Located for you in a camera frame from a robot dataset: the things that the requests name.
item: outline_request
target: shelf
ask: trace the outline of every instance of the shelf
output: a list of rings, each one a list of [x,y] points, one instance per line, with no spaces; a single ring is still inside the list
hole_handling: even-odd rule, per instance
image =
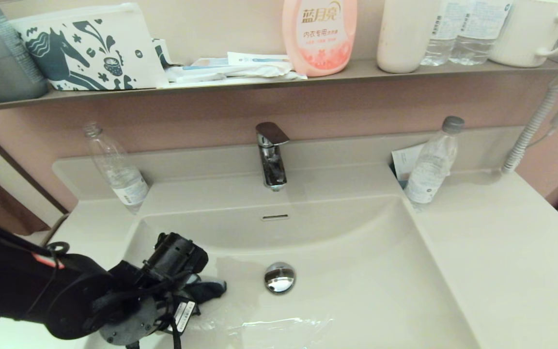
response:
[[[17,108],[24,106],[35,106],[49,102],[62,101],[87,101],[92,99],[106,99],[117,97],[132,97],[136,95],[170,95],[174,93],[191,93],[204,91],[231,91],[262,88],[286,88],[294,86],[314,86],[322,84],[339,84],[348,82],[373,82],[391,81],[399,79],[416,79],[430,77],[460,77],[465,75],[535,75],[535,74],[558,74],[558,63],[547,60],[540,68],[513,68],[486,62],[478,66],[463,66],[448,63],[443,66],[422,66],[416,72],[409,74],[390,74],[378,69],[375,60],[355,60],[341,72],[328,77],[310,78],[309,80],[267,82],[257,84],[225,84],[221,86],[200,86],[187,88],[164,88],[164,89],[133,89],[127,91],[49,91],[38,99],[26,99],[23,101],[0,103],[0,109]]]

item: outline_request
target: bottle label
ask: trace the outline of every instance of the bottle label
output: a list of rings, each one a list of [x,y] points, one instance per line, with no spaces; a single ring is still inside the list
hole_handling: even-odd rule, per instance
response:
[[[41,82],[44,77],[29,57],[23,41],[4,16],[0,16],[0,36],[29,80],[33,83]]]
[[[498,38],[511,8],[509,0],[476,0],[465,16],[460,35],[478,40]]]
[[[120,198],[124,205],[132,206],[142,203],[148,195],[148,183],[142,178],[131,186],[122,189],[113,188],[113,192]]]
[[[424,161],[414,168],[404,190],[410,201],[431,203],[447,176],[447,173],[441,174],[442,167],[439,161]]]
[[[469,11],[469,0],[443,0],[432,30],[434,40],[453,40],[458,37]]]
[[[298,9],[296,35],[301,55],[316,69],[344,64],[352,52],[343,20],[344,0],[304,0]]]

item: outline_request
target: water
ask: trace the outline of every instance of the water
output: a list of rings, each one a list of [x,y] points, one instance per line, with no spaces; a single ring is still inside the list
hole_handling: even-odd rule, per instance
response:
[[[453,47],[456,44],[455,39],[451,40],[430,40],[425,57],[421,61],[421,65],[439,66],[447,63]]]
[[[458,37],[449,60],[463,65],[484,64],[490,56],[495,40]]]

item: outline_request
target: wall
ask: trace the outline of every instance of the wall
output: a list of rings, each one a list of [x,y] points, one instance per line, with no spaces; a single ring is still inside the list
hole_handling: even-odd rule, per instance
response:
[[[119,2],[23,0],[3,9],[9,17],[20,17],[53,11],[54,6]],[[281,0],[138,2],[151,32],[170,38],[170,55],[183,62],[220,56],[228,49],[282,51]],[[379,1],[359,2],[354,58],[374,57],[382,7]],[[258,31],[250,33],[249,19]],[[38,183],[72,208],[76,199],[55,177],[51,164],[60,157],[87,154],[80,132],[86,121],[99,121],[131,152],[253,144],[255,124],[262,121],[276,122],[294,140],[435,130],[450,114],[464,117],[472,128],[511,126],[526,123],[551,78],[429,78],[60,102],[0,111],[0,144]],[[518,172],[558,205],[558,133],[532,148]]]

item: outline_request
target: white sink basin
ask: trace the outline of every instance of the white sink basin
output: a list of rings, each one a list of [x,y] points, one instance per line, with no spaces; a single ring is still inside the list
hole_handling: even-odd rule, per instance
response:
[[[141,266],[161,232],[177,232],[208,252],[202,274],[228,283],[189,322],[184,349],[478,348],[400,194],[159,214],[134,230],[125,260]],[[296,269],[281,296],[264,285],[277,261]],[[113,346],[94,334],[87,347]]]

